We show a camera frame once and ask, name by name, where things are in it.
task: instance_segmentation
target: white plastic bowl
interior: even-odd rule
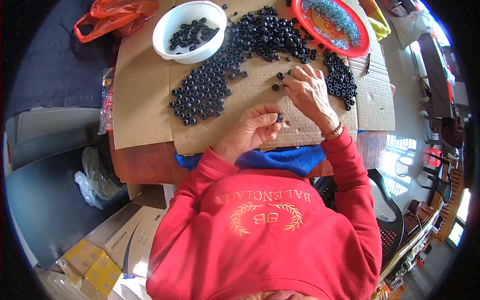
[[[207,18],[210,28],[220,28],[217,34],[208,42],[197,45],[197,49],[189,51],[188,48],[177,46],[170,50],[170,39],[180,30],[183,23],[191,24],[193,20]],[[165,60],[174,60],[179,63],[197,63],[212,56],[223,43],[227,16],[223,9],[210,1],[192,1],[179,5],[167,12],[155,26],[152,36],[152,45],[155,51]]]

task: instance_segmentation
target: red plastic plate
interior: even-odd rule
[[[331,38],[334,38],[334,39],[345,38],[347,40],[350,40],[350,38],[343,33],[343,30],[337,31],[336,26],[333,23],[325,20],[324,18],[317,17],[315,15],[315,12],[308,11],[307,13],[304,13],[300,7],[302,0],[293,0],[292,8],[300,24],[305,29],[307,29],[308,32],[315,38],[315,42],[322,43],[325,45],[325,48],[330,48],[332,51],[338,54],[344,55],[346,57],[357,58],[357,57],[362,57],[367,55],[370,49],[370,38],[368,36],[368,32],[367,32],[367,28],[365,27],[365,24],[362,22],[360,17],[353,11],[353,9],[349,7],[345,2],[343,2],[342,0],[332,0],[332,1],[340,5],[350,15],[353,21],[357,24],[361,34],[360,46],[354,47],[353,45],[349,44],[350,47],[348,48],[348,50],[343,50],[343,49],[334,47],[329,40],[318,35],[314,31],[313,27],[317,26],[318,28],[322,29],[322,31],[329,34]],[[310,19],[305,19],[303,17],[304,14],[307,14],[307,16]]]

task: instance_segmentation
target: person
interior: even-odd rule
[[[295,67],[282,83],[326,136],[339,213],[293,172],[234,165],[282,127],[278,105],[250,108],[170,200],[148,262],[152,299],[365,300],[374,292],[381,237],[356,145],[329,105],[320,70]]]

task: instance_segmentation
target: gold laurel wreath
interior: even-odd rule
[[[283,230],[290,230],[291,229],[292,231],[294,231],[295,226],[298,228],[300,226],[300,224],[303,224],[302,217],[301,217],[302,214],[299,212],[299,210],[294,205],[292,205],[290,203],[283,203],[283,202],[281,202],[280,204],[268,204],[268,205],[275,206],[276,208],[285,209],[292,214],[292,220],[291,220],[290,224],[285,226],[285,228],[283,228]]]
[[[255,208],[260,207],[260,206],[263,206],[263,205],[253,205],[251,202],[248,202],[248,204],[242,204],[239,207],[237,207],[237,210],[234,211],[233,214],[230,216],[230,219],[231,219],[230,229],[235,229],[235,233],[237,233],[237,231],[238,231],[240,236],[241,236],[242,233],[243,234],[249,234],[249,232],[245,228],[242,227],[240,217],[244,213],[249,212],[249,211],[253,211],[253,210],[255,210]]]

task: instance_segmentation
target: orange plastic bag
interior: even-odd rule
[[[150,19],[159,6],[158,0],[96,0],[90,12],[73,27],[82,43],[90,42],[110,31],[118,37],[134,33]],[[84,36],[78,26],[92,25],[92,31]]]

